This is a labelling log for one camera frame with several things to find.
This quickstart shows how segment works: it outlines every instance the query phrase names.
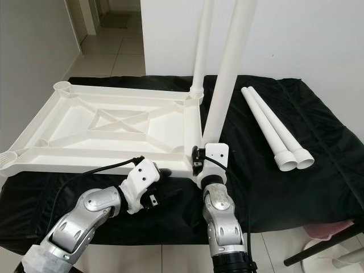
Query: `black wire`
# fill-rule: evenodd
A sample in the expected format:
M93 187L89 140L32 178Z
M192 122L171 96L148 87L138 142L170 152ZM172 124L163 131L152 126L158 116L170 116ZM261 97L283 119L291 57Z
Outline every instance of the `black wire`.
M232 175L232 177L234 177L234 179L237 182L240 182L240 179L233 173L233 171L231 171L230 169L226 168L224 165L222 165L220 162L209 158L208 156L204 156L204 159L218 165L220 168L222 168L224 171L228 172L229 174ZM246 222L247 222L247 232L246 232L246 238L247 238L247 253L248 253L248 257L250 259L251 262L253 262L253 258L251 256L251 231L250 231L250 211L249 211L249 203L247 201L247 195L245 194L245 192L243 192L244 195L244 200L245 200L245 205L246 205L246 210L247 210L247 216L246 216Z
M56 208L57 208L57 205L58 205L59 198L60 198L60 196L62 194L62 191L68 186L69 183L71 183L72 181L74 181L74 180L76 180L78 178L84 177L86 175L91 175L93 173L105 171L107 169L117 168L117 167L129 164L129 163L134 163L136 165L137 163L139 163L143 159L144 159L144 157L142 157L142 156L140 158L132 158L132 159L129 159L127 161L117 163L117 164L114 164L114 165L109 165L109 166L101 167L101 168L98 168L98 169L92 169L91 171L88 171L88 172L79 173L78 175L75 175L74 177L68 179L57 192L56 198L55 198L55 200L53 202L53 207L52 207L52 211L51 211L51 216L49 218L49 223L48 223L46 234L48 234L51 231L52 227L53 227L53 221L54 221L54 218L55 218L55 211L56 211Z

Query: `tiled floor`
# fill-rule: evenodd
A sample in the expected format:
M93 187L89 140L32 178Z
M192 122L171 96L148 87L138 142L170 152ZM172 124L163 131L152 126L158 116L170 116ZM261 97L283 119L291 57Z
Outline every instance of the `tiled floor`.
M145 75L142 23L134 14L127 30L103 28L82 43L84 57L71 76L110 77ZM302 273L300 263L286 267L283 260L309 241L302 228L252 234L252 253L259 273ZM350 251L364 246L364 235L343 245ZM0 248L1 272L12 272L20 256ZM76 264L84 273L211 273L209 246L99 246L89 245Z
M70 76L144 76L144 49L140 14L131 16L127 29L101 28L81 43L83 57Z

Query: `black tablecloth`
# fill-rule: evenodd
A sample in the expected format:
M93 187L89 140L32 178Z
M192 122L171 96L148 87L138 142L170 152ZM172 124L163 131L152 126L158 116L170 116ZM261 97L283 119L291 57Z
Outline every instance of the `black tablecloth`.
M191 77L146 76L70 78L72 84L187 92ZM216 76L204 80L200 106L204 127ZM240 89L253 86L311 152L315 163L281 172ZM238 76L220 142L229 145L228 177L236 216L246 228L242 192L250 187L253 232L288 229L308 223L337 222L364 215L364 146L301 81ZM0 196L0 246L24 254L44 236L55 194L71 173L21 172L7 179ZM90 188L118 185L124 176L92 175L64 192L57 216ZM207 243L201 191L188 179L167 178L159 190L166 203L135 215L121 214L96 232L92 243L106 245Z

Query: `doorway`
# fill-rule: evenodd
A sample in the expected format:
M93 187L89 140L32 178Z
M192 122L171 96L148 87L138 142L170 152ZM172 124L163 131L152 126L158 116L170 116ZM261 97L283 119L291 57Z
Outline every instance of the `doorway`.
M80 1L81 11L84 11L84 0L67 1ZM94 35L90 34L85 23L87 35L84 37L83 30L79 38L83 57L76 60L71 76L144 76L146 73L140 0L86 1L94 5L97 17L97 21L94 19L96 31ZM72 21L76 31L77 20Z

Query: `white plastic pipe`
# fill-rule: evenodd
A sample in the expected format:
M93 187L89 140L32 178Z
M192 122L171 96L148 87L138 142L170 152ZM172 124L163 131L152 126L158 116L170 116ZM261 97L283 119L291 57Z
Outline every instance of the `white plastic pipe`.
M287 172L297 167L297 161L293 153L287 150L286 146L279 138L279 135L274 130L272 124L270 124L267 117L264 115L262 109L260 109L257 102L254 100L253 96L250 94L246 87L241 89L246 102L249 105L250 110L253 112L257 123L262 130L264 136L266 137L269 146L274 154L274 159L278 165L278 168Z
M204 6L202 11L200 32L198 34L197 50L195 69L193 71L192 86L189 89L189 95L192 98L201 99L204 97L204 77L206 59L211 31L212 13L214 8L214 0L204 0Z
M233 17L206 121L202 145L218 142L220 139L256 5L257 0L235 0Z
M332 260L332 264L336 268L343 268L353 263L360 263L364 260L364 247L356 251L347 253L337 259Z
M263 113L268 118L269 122L272 124L274 130L277 132L284 145L295 156L297 160L297 169L305 169L311 166L315 160L309 151L302 148L302 146L298 143L291 132L288 131L282 121L280 121L280 119L274 114L269 106L263 101L257 91L255 91L255 89L251 86L248 87L248 90L254 97L259 107L262 109Z

